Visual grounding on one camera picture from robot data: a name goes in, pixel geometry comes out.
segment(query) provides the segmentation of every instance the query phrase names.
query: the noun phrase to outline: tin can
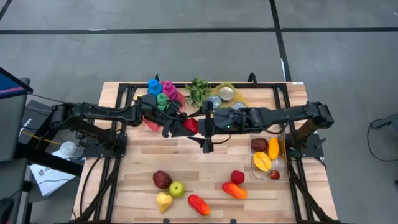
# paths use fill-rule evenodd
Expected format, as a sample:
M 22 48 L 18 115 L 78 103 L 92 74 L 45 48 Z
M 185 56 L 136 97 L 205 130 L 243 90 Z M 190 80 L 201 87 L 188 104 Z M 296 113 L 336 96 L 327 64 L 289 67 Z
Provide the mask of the tin can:
M 234 91 L 230 87 L 220 89 L 220 97 L 224 102 L 230 102 L 234 98 Z
M 221 106 L 221 97 L 217 95 L 210 95 L 206 100 L 213 102 L 213 109 L 217 109 Z
M 246 105 L 244 104 L 244 103 L 241 103 L 241 102 L 237 102 L 237 103 L 234 103 L 234 105 L 232 105 L 232 109 L 239 109 L 239 108 L 246 108 Z

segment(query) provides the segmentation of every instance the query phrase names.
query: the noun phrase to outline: mango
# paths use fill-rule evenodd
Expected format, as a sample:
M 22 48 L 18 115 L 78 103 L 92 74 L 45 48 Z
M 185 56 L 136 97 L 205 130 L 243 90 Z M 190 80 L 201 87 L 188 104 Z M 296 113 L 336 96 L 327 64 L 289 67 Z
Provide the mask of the mango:
M 263 152 L 255 152 L 253 154 L 253 161 L 256 167 L 265 172 L 269 171 L 272 167 L 271 160 L 269 159 L 267 154 Z

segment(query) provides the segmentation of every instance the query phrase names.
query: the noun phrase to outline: wooden tabletop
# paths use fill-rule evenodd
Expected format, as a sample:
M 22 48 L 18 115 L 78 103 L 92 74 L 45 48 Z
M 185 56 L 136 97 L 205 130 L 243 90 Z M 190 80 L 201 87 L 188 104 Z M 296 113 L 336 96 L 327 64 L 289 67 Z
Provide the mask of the wooden tabletop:
M 119 82 L 104 83 L 100 106 L 114 107 Z M 302 83 L 287 83 L 291 106 L 304 105 L 307 94 Z M 184 89 L 178 89 L 186 95 Z M 268 88 L 239 88 L 250 106 L 275 109 L 274 93 Z M 136 95 L 145 94 L 146 89 L 139 88 Z M 184 107 L 188 114 L 195 109 Z M 302 122 L 296 122 L 299 128 Z M 110 128 L 109 121 L 96 121 L 101 128 Z M 252 176 L 249 164 L 250 135 L 235 135 L 220 145 L 215 145 L 211 154 L 203 154 L 198 144 L 184 137 L 162 137 L 161 133 L 151 131 L 146 125 L 127 127 L 128 145 L 126 155 L 121 159 L 116 196 L 113 207 L 113 223 L 151 222 L 161 223 L 168 218 L 172 223 L 229 223 L 237 219 L 238 223 L 293 223 L 295 222 L 292 196 L 288 180 L 258 180 Z M 222 141 L 228 136 L 215 136 L 214 141 Z M 85 162 L 81 179 L 95 159 Z M 93 169 L 86 186 L 83 210 L 98 192 L 101 172 L 101 159 Z M 303 159 L 308 189 L 319 206 L 332 218 L 337 218 L 325 168 L 315 159 Z M 182 181 L 186 186 L 183 198 L 175 198 L 173 205 L 163 214 L 156 205 L 156 195 L 161 192 L 152 181 L 157 170 L 166 171 L 173 180 Z M 233 199 L 223 192 L 221 185 L 230 179 L 233 170 L 244 171 L 246 179 L 241 185 L 248 192 L 245 200 Z M 78 215 L 80 194 L 83 181 L 80 182 L 74 212 Z M 211 207 L 211 215 L 199 215 L 187 202 L 191 194 L 201 196 Z M 303 218 L 306 218 L 302 195 L 299 193 Z M 104 196 L 101 218 L 105 218 L 108 193 Z

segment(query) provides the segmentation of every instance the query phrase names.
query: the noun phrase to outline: computer screen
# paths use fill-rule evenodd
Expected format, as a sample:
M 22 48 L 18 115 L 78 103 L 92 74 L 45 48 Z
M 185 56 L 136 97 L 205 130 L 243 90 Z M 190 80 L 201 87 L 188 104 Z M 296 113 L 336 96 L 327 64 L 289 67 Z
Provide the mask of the computer screen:
M 32 93 L 33 89 L 0 68 L 0 99 Z

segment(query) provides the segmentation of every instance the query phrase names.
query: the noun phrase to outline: red object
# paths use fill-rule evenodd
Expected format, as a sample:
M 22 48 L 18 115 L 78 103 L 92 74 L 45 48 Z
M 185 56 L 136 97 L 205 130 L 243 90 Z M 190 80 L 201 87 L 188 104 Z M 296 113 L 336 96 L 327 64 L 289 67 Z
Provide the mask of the red object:
M 244 173 L 238 170 L 232 171 L 231 181 L 234 184 L 242 184 L 244 182 Z
M 251 148 L 256 152 L 265 152 L 268 150 L 268 142 L 265 138 L 255 138 L 251 141 Z
M 161 170 L 154 172 L 152 180 L 154 181 L 156 187 L 160 189 L 167 189 L 167 187 L 169 187 L 170 184 L 172 183 L 171 176 L 168 175 L 168 173 Z
M 211 213 L 210 207 L 206 202 L 197 195 L 191 195 L 188 197 L 188 203 L 201 215 L 209 215 Z
M 279 175 L 279 172 L 278 172 L 277 170 L 272 170 L 272 171 L 269 173 L 269 177 L 270 177 L 272 180 L 279 180 L 280 175 Z
M 195 134 L 198 132 L 198 121 L 196 121 L 193 118 L 190 118 L 190 119 L 184 121 L 182 126 L 184 126 L 184 128 L 187 128 L 188 130 L 190 130 L 191 132 L 193 132 Z
M 232 182 L 225 182 L 223 184 L 223 190 L 236 199 L 245 199 L 248 196 L 248 193 L 243 188 Z

